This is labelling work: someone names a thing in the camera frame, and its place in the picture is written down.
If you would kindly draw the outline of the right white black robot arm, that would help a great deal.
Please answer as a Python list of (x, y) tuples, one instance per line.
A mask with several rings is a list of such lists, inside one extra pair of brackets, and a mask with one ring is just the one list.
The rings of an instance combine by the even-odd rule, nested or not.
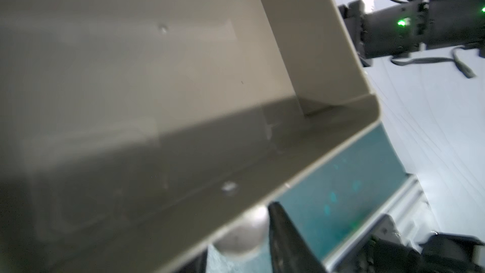
[(471, 79), (457, 51), (484, 57), (484, 0), (356, 0), (338, 10), (363, 67), (386, 56), (397, 66), (452, 62)]

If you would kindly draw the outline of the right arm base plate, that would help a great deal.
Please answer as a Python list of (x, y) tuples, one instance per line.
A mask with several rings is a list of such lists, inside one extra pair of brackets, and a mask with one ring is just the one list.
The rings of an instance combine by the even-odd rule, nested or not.
[(484, 243), (472, 236), (438, 233), (418, 245), (404, 245), (394, 220), (381, 216), (335, 264), (333, 272), (484, 272), (478, 264)]

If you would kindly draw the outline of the three-tier drawer cabinet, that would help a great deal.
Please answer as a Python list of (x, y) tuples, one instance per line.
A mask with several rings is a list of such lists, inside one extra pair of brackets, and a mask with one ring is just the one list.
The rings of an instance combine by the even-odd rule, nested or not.
[(1, 0), (1, 271), (176, 270), (379, 118), (334, 0)]

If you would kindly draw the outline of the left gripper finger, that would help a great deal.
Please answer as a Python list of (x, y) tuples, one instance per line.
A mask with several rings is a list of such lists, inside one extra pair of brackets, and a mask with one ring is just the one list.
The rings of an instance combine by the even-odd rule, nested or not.
[(272, 271), (325, 272), (322, 263), (309, 249), (281, 203), (272, 202), (268, 210)]

